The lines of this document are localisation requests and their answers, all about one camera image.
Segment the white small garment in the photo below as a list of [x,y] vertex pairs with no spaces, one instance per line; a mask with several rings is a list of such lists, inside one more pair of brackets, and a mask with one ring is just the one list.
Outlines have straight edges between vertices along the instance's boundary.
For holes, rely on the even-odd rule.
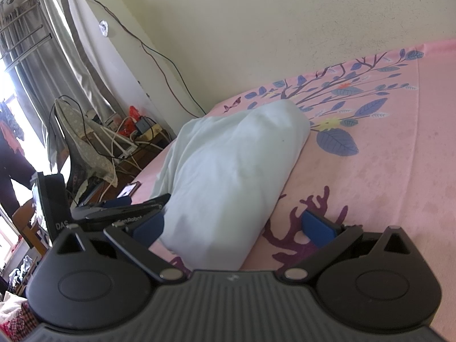
[[309,119],[290,100],[185,124],[151,193],[171,196],[165,248],[190,270],[240,269],[309,134]]

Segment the pink floral bed sheet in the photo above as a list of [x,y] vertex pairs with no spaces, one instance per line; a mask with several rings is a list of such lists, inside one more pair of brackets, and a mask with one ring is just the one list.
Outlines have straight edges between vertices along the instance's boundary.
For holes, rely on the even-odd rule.
[[291,101],[308,139],[242,272],[285,269],[314,255],[306,211],[360,226],[371,248],[406,232],[441,287],[432,328],[455,339],[455,42],[404,47],[265,83],[218,103],[229,116]]

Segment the round white wall fitting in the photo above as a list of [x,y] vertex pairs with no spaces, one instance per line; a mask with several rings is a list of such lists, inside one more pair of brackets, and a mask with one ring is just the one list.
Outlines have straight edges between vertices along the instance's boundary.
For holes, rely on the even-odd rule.
[[99,21],[98,26],[99,26],[101,35],[102,35],[103,37],[108,37],[108,35],[109,35],[109,26],[108,26],[108,23],[107,23],[105,20],[101,20],[101,21]]

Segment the smartphone on bed edge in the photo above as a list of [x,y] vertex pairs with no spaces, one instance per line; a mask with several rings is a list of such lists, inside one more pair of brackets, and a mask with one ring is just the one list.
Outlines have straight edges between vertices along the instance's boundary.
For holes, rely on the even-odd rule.
[[132,197],[140,187],[141,182],[131,182],[130,184],[126,184],[117,195],[117,198]]

